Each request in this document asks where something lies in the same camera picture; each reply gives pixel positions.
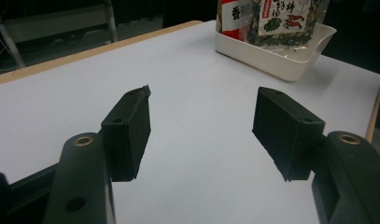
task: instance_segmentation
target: white table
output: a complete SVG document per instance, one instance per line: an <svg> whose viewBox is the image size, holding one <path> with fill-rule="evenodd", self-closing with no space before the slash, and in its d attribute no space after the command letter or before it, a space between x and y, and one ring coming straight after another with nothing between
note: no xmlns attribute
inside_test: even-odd
<svg viewBox="0 0 380 224"><path fill-rule="evenodd" d="M98 132L126 91L149 85L138 178L114 184L118 223L318 223L311 180L286 183L251 132L259 86L365 136L380 75L321 56L295 83L214 50L210 21L0 85L0 172L12 183Z"/></svg>

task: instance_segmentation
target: white plastic basket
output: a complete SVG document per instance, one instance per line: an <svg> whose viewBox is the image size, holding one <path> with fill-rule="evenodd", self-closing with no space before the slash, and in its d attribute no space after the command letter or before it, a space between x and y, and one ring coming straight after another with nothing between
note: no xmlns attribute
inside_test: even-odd
<svg viewBox="0 0 380 224"><path fill-rule="evenodd" d="M296 81L315 63L335 33L334 28L317 23L307 49L282 50L277 54L216 31L216 51L286 81Z"/></svg>

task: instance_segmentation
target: tabletop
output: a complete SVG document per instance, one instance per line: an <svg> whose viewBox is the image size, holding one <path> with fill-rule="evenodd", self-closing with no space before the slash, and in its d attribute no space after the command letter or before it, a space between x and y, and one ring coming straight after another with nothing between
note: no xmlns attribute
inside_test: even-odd
<svg viewBox="0 0 380 224"><path fill-rule="evenodd" d="M2 75L0 172L12 183L56 163L68 138L97 133L123 93L149 85L152 131L137 179L113 185L117 223L318 223L312 177L284 182L251 132L257 89L291 96L324 134L366 136L380 75L321 56L288 83L217 53L214 26Z"/></svg>

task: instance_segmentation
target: seasoning packet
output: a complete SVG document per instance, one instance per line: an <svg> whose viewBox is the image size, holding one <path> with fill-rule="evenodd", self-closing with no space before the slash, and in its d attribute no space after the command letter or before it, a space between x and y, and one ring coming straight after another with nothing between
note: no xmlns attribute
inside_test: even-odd
<svg viewBox="0 0 380 224"><path fill-rule="evenodd" d="M268 49L306 49L330 0L220 0L220 32Z"/></svg>

